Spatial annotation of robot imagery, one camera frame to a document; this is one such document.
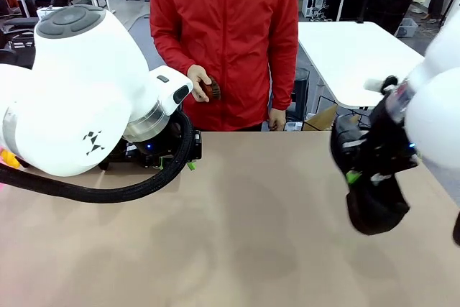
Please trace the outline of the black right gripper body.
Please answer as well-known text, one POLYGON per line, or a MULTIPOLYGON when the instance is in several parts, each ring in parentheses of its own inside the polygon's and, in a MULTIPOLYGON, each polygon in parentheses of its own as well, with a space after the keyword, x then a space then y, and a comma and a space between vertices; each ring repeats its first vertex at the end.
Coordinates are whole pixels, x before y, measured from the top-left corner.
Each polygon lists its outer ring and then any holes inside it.
POLYGON ((414 97, 407 83, 383 83, 383 99, 373 108, 369 131, 362 136, 359 150, 361 178, 392 175, 418 166, 415 145, 405 132, 405 111, 414 97))

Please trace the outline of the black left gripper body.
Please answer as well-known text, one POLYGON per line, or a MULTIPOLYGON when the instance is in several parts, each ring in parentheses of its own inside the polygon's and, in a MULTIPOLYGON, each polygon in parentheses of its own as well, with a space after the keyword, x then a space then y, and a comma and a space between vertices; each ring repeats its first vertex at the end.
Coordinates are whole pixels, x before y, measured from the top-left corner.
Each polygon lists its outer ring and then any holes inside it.
POLYGON ((155 137, 143 142, 129 142, 126 145, 126 156, 139 162, 146 168, 157 169, 158 158, 164 158, 164 168, 173 163, 179 154, 185 157, 180 161, 187 166, 187 162, 202 158, 201 131, 192 127, 190 148, 181 150, 184 136, 178 121, 170 120, 166 127, 155 137))

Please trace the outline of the person's right hand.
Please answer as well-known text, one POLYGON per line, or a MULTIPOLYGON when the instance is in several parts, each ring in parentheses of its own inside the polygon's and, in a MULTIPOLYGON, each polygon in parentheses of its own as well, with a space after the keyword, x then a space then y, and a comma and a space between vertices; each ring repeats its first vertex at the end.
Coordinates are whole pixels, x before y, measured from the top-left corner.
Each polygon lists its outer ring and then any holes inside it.
POLYGON ((208 77, 205 69, 199 65, 191 65, 188 69, 187 77, 193 84, 193 98, 198 103, 209 102, 209 97, 200 86, 200 82, 203 82, 207 86, 211 85, 211 79, 208 77))

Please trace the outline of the person's left hand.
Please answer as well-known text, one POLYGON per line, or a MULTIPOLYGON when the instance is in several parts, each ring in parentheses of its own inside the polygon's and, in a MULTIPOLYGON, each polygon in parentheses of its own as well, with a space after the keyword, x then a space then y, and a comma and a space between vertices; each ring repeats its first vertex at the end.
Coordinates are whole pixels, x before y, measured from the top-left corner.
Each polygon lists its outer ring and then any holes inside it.
POLYGON ((269 112, 268 127, 270 131, 283 131, 286 125, 286 111, 271 108, 269 112))

